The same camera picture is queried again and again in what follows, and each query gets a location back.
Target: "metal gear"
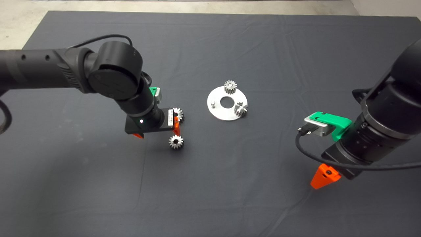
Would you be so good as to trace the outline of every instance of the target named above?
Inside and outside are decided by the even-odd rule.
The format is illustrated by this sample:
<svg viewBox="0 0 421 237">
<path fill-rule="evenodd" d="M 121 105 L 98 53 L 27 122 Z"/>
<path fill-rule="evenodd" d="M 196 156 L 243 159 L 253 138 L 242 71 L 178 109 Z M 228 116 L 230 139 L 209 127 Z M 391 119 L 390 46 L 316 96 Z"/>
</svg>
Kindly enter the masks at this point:
<svg viewBox="0 0 421 237">
<path fill-rule="evenodd" d="M 235 106 L 234 106 L 234 113 L 238 116 L 238 117 L 244 117 L 245 114 L 247 113 L 247 105 L 242 105 L 242 102 L 238 102 Z"/>
<path fill-rule="evenodd" d="M 184 112 L 183 112 L 183 110 L 180 109 L 180 108 L 177 108 L 177 107 L 173 108 L 173 110 L 174 110 L 174 114 L 175 113 L 177 114 L 177 117 L 179 119 L 179 122 L 182 123 L 184 121 Z"/>
<path fill-rule="evenodd" d="M 235 83 L 235 81 L 228 80 L 224 84 L 225 92 L 228 94 L 234 93 L 236 88 L 237 88 L 237 83 Z"/>
<path fill-rule="evenodd" d="M 170 144 L 170 147 L 172 149 L 180 149 L 184 145 L 183 138 L 177 135 L 170 137 L 170 140 L 168 141 L 168 143 Z"/>
</svg>

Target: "black cable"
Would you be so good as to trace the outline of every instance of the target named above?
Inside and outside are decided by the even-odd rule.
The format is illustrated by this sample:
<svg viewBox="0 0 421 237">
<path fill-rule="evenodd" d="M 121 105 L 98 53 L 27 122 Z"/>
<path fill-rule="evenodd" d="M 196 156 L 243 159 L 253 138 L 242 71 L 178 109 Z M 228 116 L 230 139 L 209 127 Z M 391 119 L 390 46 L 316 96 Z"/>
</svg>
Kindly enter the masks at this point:
<svg viewBox="0 0 421 237">
<path fill-rule="evenodd" d="M 0 134 L 6 132 L 6 130 L 10 127 L 12 123 L 12 114 L 10 113 L 9 108 L 7 108 L 6 104 L 0 100 L 0 109 L 4 113 L 4 121 L 0 124 Z"/>
<path fill-rule="evenodd" d="M 421 167 L 421 162 L 367 166 L 367 165 L 358 165 L 358 164 L 343 164 L 343 163 L 326 160 L 324 158 L 311 154 L 310 152 L 304 150 L 304 148 L 301 147 L 300 138 L 304 136 L 305 134 L 306 133 L 299 131 L 297 136 L 295 137 L 295 145 L 297 146 L 298 150 L 302 154 L 308 156 L 309 158 L 315 161 L 318 161 L 320 163 L 325 163 L 333 167 L 345 168 L 345 169 L 350 169 L 350 170 L 365 170 L 365 171 L 406 170 L 406 169 L 413 169 L 413 168 Z"/>
<path fill-rule="evenodd" d="M 125 38 L 127 41 L 129 41 L 130 46 L 133 46 L 133 42 L 131 41 L 131 39 L 128 36 L 126 36 L 126 35 L 120 35 L 120 34 L 110 34 L 110 35 L 98 36 L 98 37 L 95 37 L 95 38 L 92 38 L 90 40 L 86 40 L 86 41 L 80 42 L 78 44 L 75 44 L 75 45 L 70 46 L 70 47 L 67 47 L 67 48 L 78 48 L 80 46 L 84 46 L 84 45 L 93 43 L 95 41 L 99 41 L 99 40 L 103 40 L 103 39 L 107 39 L 107 38 Z"/>
</svg>

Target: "barcode label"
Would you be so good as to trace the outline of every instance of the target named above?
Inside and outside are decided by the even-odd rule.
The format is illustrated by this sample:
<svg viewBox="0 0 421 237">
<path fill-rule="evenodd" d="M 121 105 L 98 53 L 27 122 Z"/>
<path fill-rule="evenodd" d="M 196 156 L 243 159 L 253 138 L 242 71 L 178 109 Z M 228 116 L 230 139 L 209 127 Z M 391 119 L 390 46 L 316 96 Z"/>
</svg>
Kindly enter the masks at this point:
<svg viewBox="0 0 421 237">
<path fill-rule="evenodd" d="M 174 126 L 174 110 L 168 110 L 168 126 Z"/>
</svg>

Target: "round hole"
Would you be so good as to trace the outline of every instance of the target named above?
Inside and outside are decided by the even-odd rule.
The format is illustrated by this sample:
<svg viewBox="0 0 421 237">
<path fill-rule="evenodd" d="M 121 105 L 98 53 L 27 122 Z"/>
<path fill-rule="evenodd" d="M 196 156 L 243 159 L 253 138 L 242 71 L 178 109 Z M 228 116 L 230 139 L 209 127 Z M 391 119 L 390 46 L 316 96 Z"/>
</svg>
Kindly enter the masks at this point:
<svg viewBox="0 0 421 237">
<path fill-rule="evenodd" d="M 232 108 L 234 106 L 234 100 L 231 97 L 225 96 L 221 99 L 221 105 L 224 108 Z"/>
</svg>

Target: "small gear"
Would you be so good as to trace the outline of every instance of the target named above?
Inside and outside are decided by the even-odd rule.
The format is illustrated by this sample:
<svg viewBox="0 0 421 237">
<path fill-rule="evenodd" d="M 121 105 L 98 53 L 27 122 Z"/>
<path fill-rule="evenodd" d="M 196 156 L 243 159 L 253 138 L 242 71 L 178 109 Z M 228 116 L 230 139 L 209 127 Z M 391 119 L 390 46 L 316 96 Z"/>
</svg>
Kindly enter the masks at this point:
<svg viewBox="0 0 421 237">
<path fill-rule="evenodd" d="M 183 138 L 181 136 L 176 136 L 176 135 L 170 137 L 170 140 L 168 143 L 170 144 L 170 147 L 172 149 L 180 149 L 184 145 Z"/>
<path fill-rule="evenodd" d="M 236 88 L 237 88 L 237 83 L 235 83 L 235 81 L 228 80 L 224 84 L 224 90 L 228 94 L 234 93 Z"/>
<path fill-rule="evenodd" d="M 247 105 L 242 105 L 242 102 L 238 102 L 235 106 L 234 106 L 234 113 L 238 116 L 238 117 L 244 117 L 245 114 L 247 113 Z"/>
<path fill-rule="evenodd" d="M 182 123 L 184 121 L 184 112 L 183 112 L 183 110 L 180 109 L 180 108 L 177 108 L 177 107 L 173 108 L 173 110 L 174 110 L 174 115 L 177 114 L 177 117 L 178 117 L 180 123 Z"/>
</svg>

